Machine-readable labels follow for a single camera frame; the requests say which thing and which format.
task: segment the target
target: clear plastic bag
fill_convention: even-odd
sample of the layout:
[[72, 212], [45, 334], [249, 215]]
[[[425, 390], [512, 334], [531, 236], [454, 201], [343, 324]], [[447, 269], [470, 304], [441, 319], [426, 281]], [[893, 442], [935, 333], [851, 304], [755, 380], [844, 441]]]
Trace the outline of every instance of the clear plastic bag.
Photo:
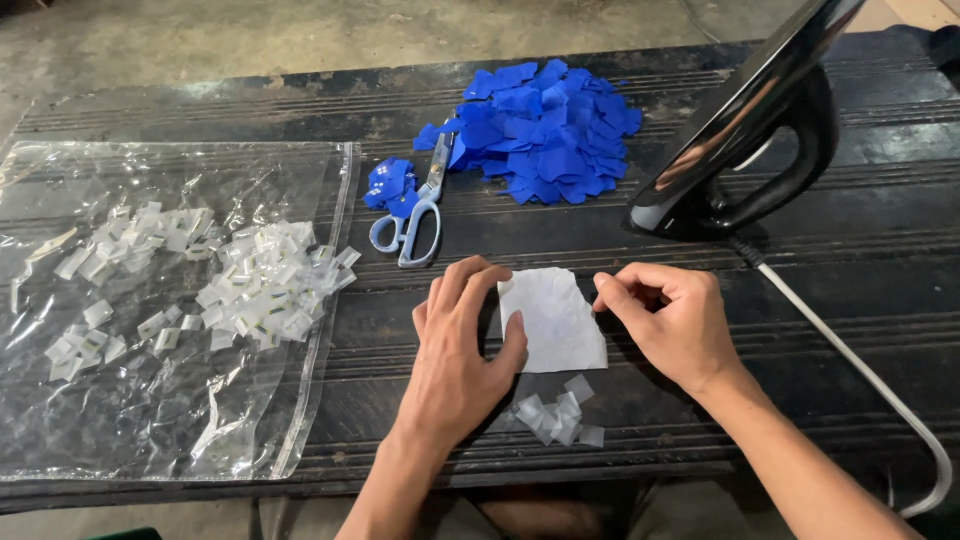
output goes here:
[[[346, 246], [359, 175], [353, 143], [21, 142], [0, 165], [0, 479], [279, 479], [289, 476], [320, 402], [336, 295], [305, 342], [260, 351], [253, 340], [210, 352], [211, 331], [182, 331], [155, 352], [137, 326], [222, 271], [212, 257], [157, 249], [137, 271], [96, 285], [55, 274], [89, 245], [111, 209], [149, 202], [209, 208], [229, 234], [313, 221], [320, 244]], [[84, 310], [126, 337], [110, 363], [51, 379], [45, 355]]]

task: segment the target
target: table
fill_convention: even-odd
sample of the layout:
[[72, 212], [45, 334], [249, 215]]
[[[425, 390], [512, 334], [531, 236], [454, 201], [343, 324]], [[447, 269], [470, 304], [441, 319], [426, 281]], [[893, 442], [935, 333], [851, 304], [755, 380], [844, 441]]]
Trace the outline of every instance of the table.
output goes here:
[[[805, 195], [763, 219], [751, 234], [768, 263], [928, 422], [948, 449], [960, 441], [960, 94], [936, 69], [927, 33], [894, 27], [843, 36], [825, 58], [843, 124], [831, 168]], [[578, 207], [518, 206], [478, 174], [451, 176], [444, 237], [431, 268], [404, 271], [367, 240], [377, 213], [358, 203], [350, 245], [364, 255], [358, 281], [339, 301], [323, 401], [302, 461], [273, 482], [52, 482], [0, 484], [0, 511], [224, 497], [357, 491], [406, 387], [417, 348], [411, 309], [452, 261], [473, 254], [514, 269], [571, 269], [587, 294], [590, 277], [632, 260], [714, 271], [732, 335], [774, 402], [841, 463], [932, 466], [920, 439], [872, 387], [762, 276], [722, 244], [665, 241], [620, 228], [625, 203], [657, 148], [755, 43], [727, 43], [564, 57], [612, 81], [643, 107], [630, 140], [627, 178]], [[41, 100], [13, 140], [269, 141], [361, 140], [363, 178], [388, 156], [425, 171], [428, 152], [411, 138], [462, 102], [475, 70], [517, 61], [477, 61], [226, 79], [188, 86], [128, 87]], [[742, 195], [783, 167], [790, 134], [724, 185]], [[439, 486], [610, 479], [729, 471], [742, 456], [675, 385], [646, 363], [609, 316], [610, 369], [587, 372], [596, 397], [584, 422], [607, 428], [603, 449], [543, 447], [498, 410], [450, 457]], [[499, 324], [484, 325], [484, 348]], [[510, 399], [559, 393], [569, 373], [523, 375]], [[906, 475], [898, 466], [895, 477]]]

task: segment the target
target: scissor blade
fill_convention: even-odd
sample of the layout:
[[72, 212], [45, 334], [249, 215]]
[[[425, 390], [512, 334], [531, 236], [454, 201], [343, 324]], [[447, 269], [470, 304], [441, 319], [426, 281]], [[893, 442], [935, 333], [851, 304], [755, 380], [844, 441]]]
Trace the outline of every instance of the scissor blade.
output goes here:
[[[446, 118], [449, 122], [457, 117], [457, 111], [452, 110]], [[444, 183], [446, 167], [450, 162], [450, 149], [453, 147], [453, 134], [440, 134], [437, 139], [437, 148], [433, 151], [433, 160], [430, 161], [430, 172], [426, 175], [426, 184], [430, 188], [440, 187]]]

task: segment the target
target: left hand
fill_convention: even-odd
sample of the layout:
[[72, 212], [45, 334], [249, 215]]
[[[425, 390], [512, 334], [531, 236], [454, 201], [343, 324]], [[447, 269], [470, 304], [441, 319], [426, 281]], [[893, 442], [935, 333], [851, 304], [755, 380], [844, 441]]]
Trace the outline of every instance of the left hand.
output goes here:
[[491, 413], [526, 361], [527, 336], [519, 311], [511, 315], [503, 347], [487, 362], [477, 345], [480, 308], [497, 282], [513, 272], [480, 256], [451, 264], [414, 309], [420, 350], [392, 433], [449, 454]]

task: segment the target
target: hand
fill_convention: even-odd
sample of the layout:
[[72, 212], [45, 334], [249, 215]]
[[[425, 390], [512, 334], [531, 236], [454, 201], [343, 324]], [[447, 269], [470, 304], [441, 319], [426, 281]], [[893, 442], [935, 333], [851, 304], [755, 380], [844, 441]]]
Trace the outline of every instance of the hand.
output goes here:
[[[694, 398], [721, 375], [749, 377], [713, 274], [634, 262], [593, 281], [600, 293], [593, 309], [609, 308], [650, 363]], [[665, 307], [654, 312], [658, 301]]]
[[475, 256], [451, 264], [430, 285], [427, 301], [414, 309], [420, 350], [394, 424], [401, 436], [429, 441], [445, 457], [510, 390], [526, 360], [523, 317], [510, 317], [492, 362], [480, 356], [477, 322], [490, 288], [512, 276]]

